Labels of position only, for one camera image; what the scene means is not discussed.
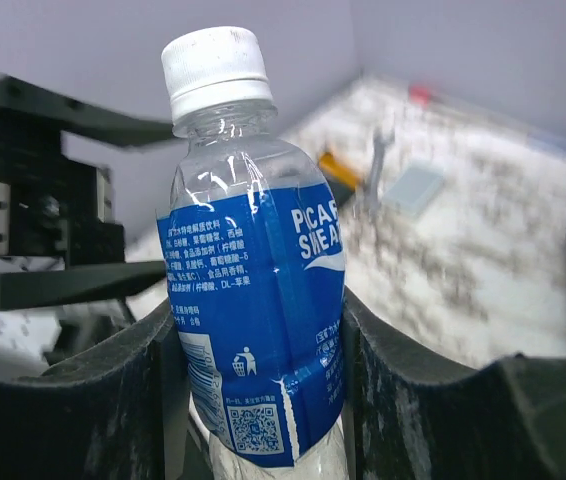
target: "bottle shoulder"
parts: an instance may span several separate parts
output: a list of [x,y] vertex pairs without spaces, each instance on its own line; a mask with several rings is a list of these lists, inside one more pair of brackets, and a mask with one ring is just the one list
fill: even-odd
[[304,187],[325,181],[316,163],[300,148],[270,135],[199,147],[179,164],[172,207],[247,193]]

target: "speckled surface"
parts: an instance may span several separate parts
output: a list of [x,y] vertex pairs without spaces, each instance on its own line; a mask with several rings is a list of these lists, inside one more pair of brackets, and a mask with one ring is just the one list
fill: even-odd
[[43,372],[42,354],[54,345],[59,330],[49,311],[0,312],[0,379]]
[[[405,90],[364,78],[284,136],[316,157],[324,146],[365,175],[372,134],[395,131],[379,185],[404,168],[445,176],[416,220],[389,207],[341,216],[347,284],[379,317],[430,349],[479,367],[513,352],[566,355],[566,158],[475,114],[424,110]],[[160,258],[150,232],[129,260]],[[159,285],[132,302],[138,316]]]

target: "white bottle cap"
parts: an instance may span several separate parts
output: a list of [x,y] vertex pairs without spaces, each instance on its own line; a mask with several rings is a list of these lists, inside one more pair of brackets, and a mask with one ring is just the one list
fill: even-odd
[[198,110],[240,100],[273,102],[256,36],[215,27],[172,41],[161,54],[172,123]]

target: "black metal bracket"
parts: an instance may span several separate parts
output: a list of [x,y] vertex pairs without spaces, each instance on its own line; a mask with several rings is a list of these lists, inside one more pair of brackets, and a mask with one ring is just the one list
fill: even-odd
[[[112,218],[111,173],[67,158],[64,132],[121,148],[175,140],[169,122],[133,118],[1,76],[0,256],[61,257],[67,270],[0,273],[0,310],[105,300],[112,289],[133,295],[158,277],[147,267],[116,266],[125,262],[125,232]],[[112,268],[96,277],[94,270],[76,269],[98,264]]]

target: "plastic bottle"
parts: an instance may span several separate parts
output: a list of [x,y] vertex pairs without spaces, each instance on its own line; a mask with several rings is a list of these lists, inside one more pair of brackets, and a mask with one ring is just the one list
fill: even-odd
[[346,479],[332,193],[265,129],[276,108],[252,32],[193,32],[161,59],[189,152],[159,236],[215,478]]

